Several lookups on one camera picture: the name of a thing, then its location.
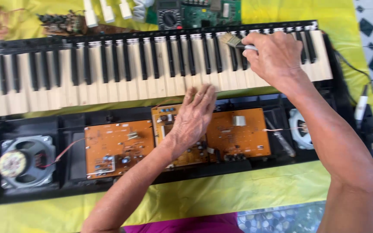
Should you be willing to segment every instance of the orange circuit board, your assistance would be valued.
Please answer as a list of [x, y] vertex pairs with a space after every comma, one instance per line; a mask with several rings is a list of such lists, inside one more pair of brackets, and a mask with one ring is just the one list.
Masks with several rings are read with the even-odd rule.
[[85, 138], [88, 179], [122, 175], [155, 147], [150, 120], [90, 126]]
[[[208, 146], [220, 151], [223, 161], [271, 155], [262, 108], [213, 113], [207, 128]], [[211, 154], [211, 161], [216, 159]]]
[[[180, 104], [176, 104], [152, 108], [152, 122], [153, 131], [155, 132], [156, 145], [158, 145], [171, 131], [180, 107]], [[197, 141], [196, 144], [182, 153], [182, 155], [179, 156], [179, 158], [168, 167], [178, 167], [208, 162], [208, 159], [209, 157], [206, 150], [206, 140], [205, 136], [203, 136], [201, 140]]]

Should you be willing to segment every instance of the yellow cloth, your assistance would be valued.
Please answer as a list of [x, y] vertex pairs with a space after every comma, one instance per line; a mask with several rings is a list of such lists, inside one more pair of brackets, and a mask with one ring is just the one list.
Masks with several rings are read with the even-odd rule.
[[[103, 23], [100, 3], [93, 0], [100, 23]], [[155, 30], [156, 25], [122, 20], [120, 1], [108, 1], [116, 14], [117, 26], [140, 30]], [[11, 17], [7, 39], [41, 37], [41, 27], [35, 13], [66, 13], [68, 9], [83, 9], [82, 0], [0, 0], [3, 9], [26, 8], [22, 22]], [[242, 22], [297, 21], [318, 19], [319, 28], [326, 31], [334, 47], [348, 61], [367, 72], [358, 24], [352, 0], [242, 0]], [[359, 98], [367, 79], [342, 65], [349, 90]], [[258, 88], [221, 93], [219, 97], [255, 95], [274, 91]], [[95, 111], [100, 109], [135, 107], [156, 104], [161, 99], [75, 107], [52, 112], [34, 113], [28, 117], [47, 114]], [[373, 96], [368, 101], [373, 107]], [[324, 200], [330, 176], [319, 161], [268, 168], [222, 176], [206, 177], [150, 186], [143, 201], [125, 225], [179, 219], [193, 216], [222, 214], [273, 206], [283, 206]], [[78, 232], [83, 220], [104, 193], [87, 194], [36, 202], [0, 205], [0, 232]]]

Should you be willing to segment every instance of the black key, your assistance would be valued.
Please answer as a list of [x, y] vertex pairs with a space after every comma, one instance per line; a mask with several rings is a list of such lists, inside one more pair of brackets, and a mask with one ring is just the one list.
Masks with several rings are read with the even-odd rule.
[[178, 54], [179, 54], [179, 71], [181, 76], [185, 76], [184, 52], [182, 51], [181, 37], [177, 36]]
[[237, 71], [238, 68], [238, 61], [237, 61], [237, 54], [235, 53], [235, 48], [229, 46], [230, 54], [231, 54], [231, 64], [232, 64], [232, 71]]
[[92, 73], [90, 71], [90, 52], [89, 52], [89, 43], [85, 43], [83, 47], [83, 76], [87, 85], [92, 84]]
[[57, 85], [57, 87], [60, 87], [60, 61], [58, 59], [58, 50], [53, 51], [53, 69], [55, 85]]
[[195, 62], [194, 62], [194, 53], [192, 52], [192, 41], [189, 35], [186, 35], [186, 41], [188, 43], [188, 63], [191, 70], [191, 75], [195, 75]]
[[47, 63], [47, 52], [41, 51], [41, 59], [40, 59], [40, 66], [41, 66], [41, 74], [44, 83], [44, 87], [49, 90], [50, 86], [50, 77], [49, 77], [49, 67]]
[[0, 55], [0, 89], [3, 94], [7, 94], [7, 78], [5, 76], [5, 62], [3, 55]]
[[310, 62], [315, 63], [316, 62], [316, 53], [315, 53], [315, 47], [313, 46], [312, 38], [310, 37], [310, 31], [305, 31], [305, 37], [306, 37], [306, 44], [308, 45], [308, 52], [310, 57]]
[[101, 42], [100, 46], [100, 59], [101, 59], [101, 73], [103, 75], [103, 83], [109, 82], [109, 76], [107, 75], [107, 61], [106, 61], [106, 43]]
[[223, 64], [221, 63], [220, 57], [220, 47], [218, 46], [218, 37], [215, 33], [212, 34], [214, 40], [214, 51], [215, 51], [215, 61], [217, 63], [217, 71], [221, 73], [223, 71]]
[[35, 53], [30, 52], [28, 54], [28, 63], [30, 66], [30, 78], [31, 85], [34, 91], [38, 91], [38, 78], [37, 78], [37, 67], [35, 65]]
[[152, 52], [153, 71], [155, 73], [155, 78], [159, 78], [158, 58], [156, 57], [156, 47], [155, 47], [154, 37], [150, 38], [150, 49]]
[[301, 60], [302, 60], [302, 64], [305, 64], [307, 61], [307, 57], [306, 57], [305, 45], [303, 44], [302, 35], [300, 34], [300, 31], [296, 31], [296, 40], [302, 42], [303, 48], [302, 48], [302, 53], [301, 53]]
[[169, 72], [171, 73], [171, 77], [175, 77], [174, 57], [172, 55], [171, 38], [169, 36], [166, 36], [166, 48], [168, 50]]
[[71, 81], [73, 86], [79, 85], [79, 79], [77, 77], [77, 57], [76, 57], [76, 47], [73, 46], [70, 50], [71, 53]]
[[207, 37], [205, 33], [201, 35], [202, 39], [202, 47], [204, 48], [204, 61], [205, 61], [205, 70], [207, 71], [207, 75], [211, 74], [211, 64], [210, 64], [210, 57], [208, 55], [208, 46], [207, 46]]
[[11, 55], [11, 72], [13, 73], [13, 88], [14, 90], [19, 93], [19, 78], [18, 78], [18, 62], [17, 62], [17, 55]]
[[125, 61], [126, 81], [132, 81], [131, 67], [129, 66], [128, 42], [123, 40], [123, 59]]
[[[242, 39], [242, 36], [241, 36], [240, 33], [237, 34], [237, 37]], [[247, 69], [247, 66], [248, 66], [248, 61], [247, 61], [247, 58], [242, 55], [242, 52], [244, 52], [244, 49], [239, 49], [239, 51], [240, 51], [240, 54], [241, 54], [242, 70], [245, 71]]]
[[142, 79], [147, 80], [148, 79], [148, 72], [146, 71], [144, 44], [145, 44], [145, 42], [143, 41], [143, 38], [139, 38], [139, 53], [140, 53], [140, 56], [141, 56]]
[[119, 63], [117, 61], [117, 48], [116, 48], [116, 40], [113, 40], [111, 45], [111, 53], [113, 58], [113, 75], [114, 75], [114, 81], [119, 82], [120, 81], [120, 75], [119, 75]]

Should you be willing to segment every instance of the hand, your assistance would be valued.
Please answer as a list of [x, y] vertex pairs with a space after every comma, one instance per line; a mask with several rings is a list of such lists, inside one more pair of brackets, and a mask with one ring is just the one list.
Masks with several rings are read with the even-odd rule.
[[186, 91], [184, 102], [178, 111], [174, 126], [165, 137], [175, 144], [172, 160], [177, 159], [190, 146], [199, 141], [211, 121], [215, 101], [217, 100], [215, 87], [204, 84], [193, 100], [192, 95], [195, 93], [196, 89], [194, 87]]
[[300, 68], [303, 43], [295, 40], [292, 34], [278, 31], [272, 35], [263, 35], [253, 32], [242, 43], [253, 44], [258, 48], [258, 52], [246, 49], [243, 55], [250, 62], [252, 71], [280, 92], [294, 92], [306, 82], [310, 83]]

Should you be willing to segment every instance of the pink shirt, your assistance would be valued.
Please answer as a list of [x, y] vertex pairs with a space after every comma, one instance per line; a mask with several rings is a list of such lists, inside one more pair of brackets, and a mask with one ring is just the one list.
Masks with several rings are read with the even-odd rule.
[[237, 213], [168, 220], [124, 228], [126, 233], [243, 233], [237, 225]]

